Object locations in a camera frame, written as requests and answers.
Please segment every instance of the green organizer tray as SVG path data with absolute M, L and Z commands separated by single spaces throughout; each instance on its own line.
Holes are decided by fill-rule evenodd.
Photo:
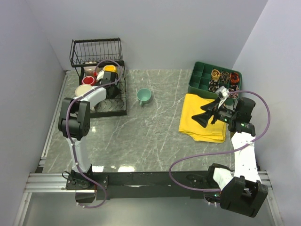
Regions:
M 238 87 L 240 90 L 241 80 L 242 80 L 242 75 L 240 72 L 237 72 L 237 71 L 234 71 L 231 69 L 227 69 L 227 68 L 218 67 L 215 65 L 205 64 L 202 62 L 196 62 L 194 64 L 192 75 L 191 75 L 191 78 L 189 81 L 188 93 L 196 94 L 201 98 L 216 99 L 217 95 L 215 93 L 208 91 L 209 81 L 211 80 L 211 71 L 213 69 L 217 69 L 220 72 L 229 72 L 230 74 L 232 72 L 238 73 L 238 75 L 239 75 Z M 219 82 L 219 85 L 220 86 L 223 85 L 224 87 L 226 87 L 228 89 L 229 86 L 231 86 L 230 80 L 228 83 Z

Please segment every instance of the yellow cup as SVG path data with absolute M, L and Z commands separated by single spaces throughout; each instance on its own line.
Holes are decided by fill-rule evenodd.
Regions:
M 114 65 L 106 65 L 105 67 L 103 67 L 103 70 L 105 72 L 117 72 L 117 67 Z

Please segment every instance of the red cup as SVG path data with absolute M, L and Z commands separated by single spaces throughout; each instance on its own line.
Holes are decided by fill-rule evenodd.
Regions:
M 96 79 L 92 76 L 87 76 L 87 77 L 83 78 L 81 83 L 93 86 L 96 83 Z

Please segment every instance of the black metal bar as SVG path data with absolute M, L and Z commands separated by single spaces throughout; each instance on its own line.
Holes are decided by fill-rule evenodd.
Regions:
M 88 49 L 88 56 L 89 56 L 88 61 L 92 61 L 91 58 L 90 58 L 91 55 L 90 55 L 90 49 L 89 49 L 89 42 L 87 42 L 87 49 Z
M 115 52 L 116 52 L 116 56 L 115 56 L 115 59 L 114 60 L 117 60 L 117 56 L 118 56 L 118 53 L 117 53 L 117 48 L 116 48 L 116 42 L 114 42 L 114 46 L 115 46 Z
M 109 43 L 107 42 L 107 48 L 108 48 L 108 56 L 110 55 L 110 51 L 109 51 Z
M 99 61 L 101 61 L 101 58 L 102 58 L 102 47 L 100 45 L 100 42 L 99 43 L 99 51 L 100 51 L 100 57 L 99 57 Z
M 83 43 L 83 42 L 96 42 L 96 41 L 120 41 L 120 38 L 113 39 L 88 39 L 88 40 L 75 40 L 74 43 Z
M 84 60 L 86 61 L 87 53 L 86 53 L 86 48 L 85 48 L 85 45 L 84 45 L 84 44 L 83 44 L 83 49 L 84 49 L 84 52 L 85 52 L 85 58 L 84 58 Z
M 120 66 L 124 66 L 124 61 L 123 60 L 115 60 Z M 86 67 L 86 66 L 96 66 L 97 65 L 97 63 L 95 63 L 95 64 L 80 64 L 80 65 L 74 65 L 74 67 Z M 99 65 L 99 67 L 104 67 L 104 66 L 106 66 L 106 65 L 115 65 L 115 66 L 117 66 L 115 63 L 113 63 L 113 62 L 104 62 L 104 63 L 101 63 L 100 65 Z
M 120 59 L 122 59 L 122 47 L 121 47 L 121 40 L 120 39 L 118 41 L 118 52 L 119 52 Z
M 73 62 L 73 55 L 74 55 L 74 52 L 75 52 L 73 44 L 74 44 L 74 40 L 72 39 L 71 48 L 70 48 L 70 54 L 69 54 L 69 59 L 70 59 L 71 65 L 72 65 L 72 62 Z
M 80 49 L 80 61 L 79 61 L 79 65 L 80 65 L 80 63 L 81 63 L 81 58 L 82 58 L 82 56 L 83 56 L 83 53 L 82 53 L 82 51 L 81 51 L 80 45 L 79 45 L 79 49 Z
M 82 81 L 83 78 L 84 78 L 84 74 L 85 74 L 85 70 L 84 70 L 84 68 L 82 67 L 82 68 L 81 68 L 81 71 L 80 71 L 79 85 L 81 85 L 81 81 Z
M 127 115 L 127 111 L 126 110 L 122 110 L 122 111 L 112 111 L 112 112 L 94 112 L 90 114 L 90 118 L 94 119 L 94 118 L 102 118 L 102 117 L 111 117 L 111 116 L 123 116 L 123 115 Z
M 95 61 L 95 60 L 94 60 L 94 51 L 93 51 L 92 43 L 91 43 L 91 49 L 92 49 L 92 61 Z
M 111 44 L 111 51 L 112 51 L 112 56 L 113 56 L 113 47 L 112 47 L 112 42 L 110 42 Z
M 74 52 L 74 54 L 75 54 L 75 56 L 76 56 L 76 58 L 77 58 L 77 61 L 78 61 L 78 63 L 80 64 L 80 60 L 79 60 L 79 57 L 77 56 L 77 51 L 76 52 Z
M 207 171 L 175 171 L 174 178 L 180 183 L 193 188 L 218 188 L 217 183 L 210 181 Z M 191 191 L 176 185 L 168 172 L 102 172 L 93 173 L 93 179 L 107 185 L 109 198 L 150 198 L 150 197 L 190 197 L 203 198 L 204 193 Z M 70 183 L 66 190 L 75 190 Z M 99 188 L 96 199 L 103 199 Z
M 105 41 L 102 42 L 102 44 L 103 44 L 103 51 L 104 51 L 104 55 L 103 55 L 104 57 L 103 57 L 103 59 L 105 59 L 105 47 L 104 47 L 104 42 L 105 42 Z

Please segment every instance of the black bracket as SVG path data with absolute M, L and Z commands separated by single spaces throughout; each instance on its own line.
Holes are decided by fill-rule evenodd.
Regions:
M 84 173 L 88 178 L 96 181 L 100 185 L 102 185 L 105 189 L 108 188 L 109 176 L 106 174 L 97 174 L 92 172 L 92 165 L 87 171 Z M 95 185 L 84 178 L 80 173 L 71 170 L 70 175 L 68 176 L 66 190 L 102 190 L 99 186 L 96 188 Z
M 58 130 L 63 133 L 64 137 L 67 137 L 66 115 L 71 101 L 73 101 L 72 98 L 65 98 L 62 101 L 62 108 L 58 121 Z M 77 101 L 74 103 L 70 110 L 68 125 L 71 137 L 76 138 L 77 140 L 81 140 L 82 137 L 85 137 L 88 134 L 90 129 L 90 102 Z

